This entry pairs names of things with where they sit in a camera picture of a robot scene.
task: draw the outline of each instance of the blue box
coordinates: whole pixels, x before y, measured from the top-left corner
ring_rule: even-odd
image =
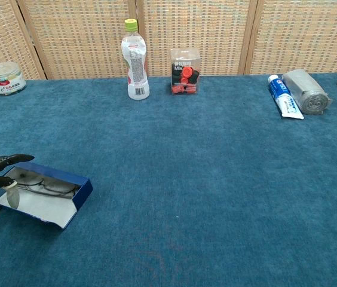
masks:
[[[33,179],[37,177],[42,178],[42,180],[47,179],[49,182],[59,184],[59,187],[63,187],[64,184],[67,186],[74,185],[76,190],[73,196],[68,199],[19,189],[20,204],[17,209],[9,206],[6,192],[0,196],[1,208],[13,210],[47,223],[56,224],[62,229],[68,226],[93,190],[88,178],[31,162],[14,165],[4,176],[9,176],[16,181],[24,181],[24,178],[28,180],[33,176]]]

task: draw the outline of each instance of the clear plastic box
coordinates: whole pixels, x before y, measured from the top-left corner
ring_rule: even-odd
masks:
[[[171,54],[172,94],[197,94],[200,79],[200,54],[196,48],[174,48]]]

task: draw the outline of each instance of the green bottle cap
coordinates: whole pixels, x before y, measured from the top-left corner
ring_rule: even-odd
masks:
[[[125,20],[125,27],[127,32],[137,32],[138,31],[138,23],[135,19],[127,19]]]

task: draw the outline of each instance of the round container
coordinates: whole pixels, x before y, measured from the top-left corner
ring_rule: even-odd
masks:
[[[20,67],[14,62],[0,63],[0,94],[9,95],[25,88],[26,82]]]

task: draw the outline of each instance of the woven panel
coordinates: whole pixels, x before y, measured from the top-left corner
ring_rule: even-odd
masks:
[[[0,62],[17,62],[26,79],[40,79],[36,63],[8,0],[0,0]]]
[[[170,75],[170,48],[196,47],[203,75],[237,74],[249,0],[143,0],[150,75]]]
[[[337,1],[265,0],[251,74],[337,72]]]
[[[127,1],[24,0],[51,78],[125,75]]]

